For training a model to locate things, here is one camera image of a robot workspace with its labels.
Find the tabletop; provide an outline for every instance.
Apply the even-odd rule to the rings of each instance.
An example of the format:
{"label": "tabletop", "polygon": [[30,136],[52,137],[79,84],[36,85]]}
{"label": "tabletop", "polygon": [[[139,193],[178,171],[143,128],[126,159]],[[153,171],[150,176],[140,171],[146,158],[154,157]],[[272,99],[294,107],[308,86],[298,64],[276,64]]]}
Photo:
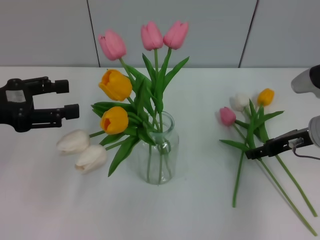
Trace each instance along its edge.
{"label": "tabletop", "polygon": [[[8,79],[48,76],[69,80],[70,93],[34,97],[36,109],[79,104],[80,118],[63,120],[61,128],[17,133],[0,126],[0,238],[3,240],[311,240],[303,225],[256,160],[243,161],[236,208],[232,196],[240,158],[219,139],[240,140],[217,117],[230,97],[242,92],[254,97],[264,88],[275,91],[267,113],[285,112],[266,123],[269,137],[308,126],[320,115],[312,93],[296,94],[291,80],[302,68],[185,68],[165,90],[164,110],[175,120],[180,137],[175,177],[164,185],[142,181],[130,163],[131,154],[111,177],[108,169],[118,148],[108,151],[103,167],[81,175],[77,155],[60,156],[56,142],[75,129],[99,131],[99,117],[90,104],[109,101],[98,88],[106,68],[0,67],[0,86]],[[237,112],[237,118],[244,116]],[[95,137],[99,143],[103,136]],[[319,156],[317,147],[298,150]],[[320,214],[320,162],[281,158]],[[265,158],[294,204],[320,234],[299,191],[276,158]]]}

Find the flower stem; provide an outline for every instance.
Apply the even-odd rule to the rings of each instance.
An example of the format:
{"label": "flower stem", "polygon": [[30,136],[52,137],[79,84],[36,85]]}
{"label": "flower stem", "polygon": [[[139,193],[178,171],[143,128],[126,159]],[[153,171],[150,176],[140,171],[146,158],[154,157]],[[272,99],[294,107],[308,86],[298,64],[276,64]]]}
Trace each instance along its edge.
{"label": "flower stem", "polygon": [[150,163],[151,163],[151,153],[152,153],[152,146],[149,144],[149,157],[148,157],[148,165],[146,168],[146,182],[150,183]]}
{"label": "flower stem", "polygon": [[301,219],[301,221],[304,223],[304,225],[309,229],[309,231],[314,235],[314,236],[318,236],[318,234],[316,233],[316,231],[310,226],[310,224],[307,222],[307,220],[304,218],[304,216],[299,212],[299,210],[296,208],[296,206],[294,205],[294,203],[290,200],[290,198],[288,197],[288,195],[286,194],[286,192],[284,191],[284,189],[280,186],[280,184],[278,183],[278,181],[276,180],[276,178],[274,177],[274,175],[271,173],[271,171],[269,170],[269,168],[266,166],[266,164],[262,161],[262,159],[259,159],[260,163],[263,165],[264,169],[268,172],[268,174],[270,175],[270,177],[272,178],[272,180],[274,181],[274,183],[277,185],[277,187],[280,189],[280,191],[282,192],[282,194],[284,195],[284,197],[286,198],[286,200],[289,202],[289,204],[291,205],[291,207],[295,210],[296,214],[299,216],[299,218]]}
{"label": "flower stem", "polygon": [[158,185],[161,183],[161,176],[162,176],[162,153],[160,152],[160,163],[159,163],[159,178],[158,178]]}
{"label": "flower stem", "polygon": [[236,174],[236,180],[235,180],[235,185],[234,185],[234,190],[233,190],[233,198],[232,198],[232,207],[233,208],[236,207],[239,179],[240,179],[242,161],[244,159],[244,153],[245,153],[244,151],[241,152],[240,161],[239,161],[239,165],[238,165],[238,172]]}
{"label": "flower stem", "polygon": [[246,140],[246,137],[242,134],[242,132],[239,130],[239,128],[236,126],[236,124],[232,124],[232,126],[240,134],[240,136],[243,138],[243,140]]}
{"label": "flower stem", "polygon": [[93,138],[93,137],[96,137],[96,136],[99,136],[99,135],[105,134],[105,133],[106,133],[105,131],[98,131],[98,132],[90,134],[89,138]]}
{"label": "flower stem", "polygon": [[158,67],[158,49],[154,50],[154,64],[155,64],[155,77],[158,76],[159,67]]}
{"label": "flower stem", "polygon": [[152,118],[153,118],[152,125],[155,124],[156,129],[158,129],[158,131],[160,131],[160,126],[159,126],[158,121],[157,121],[157,109],[156,108],[154,109],[154,115],[152,116]]}
{"label": "flower stem", "polygon": [[164,154],[164,162],[165,162],[165,166],[166,166],[166,169],[168,170],[168,173],[169,173],[169,178],[172,179],[172,173],[171,173],[171,170],[170,170],[170,167],[169,167],[169,154],[168,153],[165,153]]}
{"label": "flower stem", "polygon": [[162,122],[162,113],[161,112],[159,112],[159,121],[160,121],[160,132],[163,133],[164,126],[163,126],[163,122]]}
{"label": "flower stem", "polygon": [[300,187],[299,183],[297,182],[297,180],[294,178],[294,176],[291,174],[291,172],[289,171],[289,169],[287,168],[287,166],[285,165],[285,163],[282,161],[282,159],[276,155],[275,156],[276,159],[278,160],[278,162],[280,163],[280,165],[283,167],[283,169],[285,170],[285,172],[288,174],[288,176],[291,178],[291,180],[293,181],[294,185],[296,186],[296,188],[299,190],[301,196],[303,197],[305,203],[307,204],[307,206],[309,207],[312,215],[314,217],[318,217],[315,209],[312,207],[310,201],[308,200],[307,196],[305,195],[304,191],[302,190],[302,188]]}
{"label": "flower stem", "polygon": [[108,151],[108,150],[110,150],[110,149],[113,149],[113,148],[115,148],[115,147],[117,147],[117,146],[125,143],[126,141],[128,141],[128,138],[125,139],[125,140],[119,141],[119,142],[117,142],[117,143],[115,143],[115,144],[113,144],[113,145],[107,146],[107,147],[105,148],[105,150]]}

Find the yellow tulip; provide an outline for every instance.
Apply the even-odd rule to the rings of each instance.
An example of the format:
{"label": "yellow tulip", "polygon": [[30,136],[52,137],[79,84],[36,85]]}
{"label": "yellow tulip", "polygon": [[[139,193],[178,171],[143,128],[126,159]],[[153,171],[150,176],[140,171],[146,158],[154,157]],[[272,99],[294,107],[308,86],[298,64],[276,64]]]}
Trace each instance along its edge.
{"label": "yellow tulip", "polygon": [[272,100],[274,99],[275,91],[270,88],[266,88],[262,92],[260,92],[257,103],[258,105],[268,106],[271,104]]}
{"label": "yellow tulip", "polygon": [[99,87],[114,101],[123,101],[130,97],[132,85],[126,76],[115,69],[106,71],[103,75]]}
{"label": "yellow tulip", "polygon": [[109,135],[122,133],[128,124],[128,114],[120,106],[110,108],[103,114],[100,121],[100,127]]}

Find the tulip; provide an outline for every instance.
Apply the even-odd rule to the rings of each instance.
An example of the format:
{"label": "tulip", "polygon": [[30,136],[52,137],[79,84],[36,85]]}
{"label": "tulip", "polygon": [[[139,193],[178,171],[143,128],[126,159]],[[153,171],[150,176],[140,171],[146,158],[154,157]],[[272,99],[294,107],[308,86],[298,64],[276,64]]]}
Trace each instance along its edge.
{"label": "tulip", "polygon": [[91,145],[83,153],[75,163],[75,169],[82,174],[89,173],[100,168],[107,162],[107,151],[101,145]]}
{"label": "tulip", "polygon": [[242,112],[249,105],[249,97],[243,93],[237,93],[234,98],[234,110]]}
{"label": "tulip", "polygon": [[100,127],[109,135],[122,133],[129,124],[126,110],[120,106],[114,106],[106,111],[100,122]]}
{"label": "tulip", "polygon": [[220,108],[220,117],[223,125],[229,127],[236,121],[236,114],[228,107]]}
{"label": "tulip", "polygon": [[99,87],[114,101],[123,101],[130,97],[132,85],[130,79],[115,69],[106,71]]}
{"label": "tulip", "polygon": [[84,130],[74,130],[63,136],[56,148],[63,154],[76,154],[83,152],[90,145],[90,137]]}
{"label": "tulip", "polygon": [[176,21],[163,38],[163,42],[169,48],[177,50],[181,48],[188,33],[189,24]]}
{"label": "tulip", "polygon": [[275,91],[271,90],[270,88],[266,88],[262,92],[260,92],[257,103],[258,105],[268,106],[271,104],[272,100],[274,99]]}
{"label": "tulip", "polygon": [[127,53],[122,38],[110,29],[105,32],[105,36],[99,34],[98,40],[104,55],[111,61],[120,59]]}
{"label": "tulip", "polygon": [[163,37],[157,25],[150,21],[141,27],[141,39],[146,50],[160,49],[164,45]]}

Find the glass vase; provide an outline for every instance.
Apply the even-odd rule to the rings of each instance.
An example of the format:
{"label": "glass vase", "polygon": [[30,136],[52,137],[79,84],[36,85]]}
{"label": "glass vase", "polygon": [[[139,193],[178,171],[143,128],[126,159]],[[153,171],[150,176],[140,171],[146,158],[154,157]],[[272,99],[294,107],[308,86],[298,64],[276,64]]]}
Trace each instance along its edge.
{"label": "glass vase", "polygon": [[144,141],[138,143],[137,171],[147,183],[160,185],[170,181],[176,173],[179,135],[169,113],[163,111],[161,116],[157,114],[156,122],[158,131],[149,133],[156,145]]}

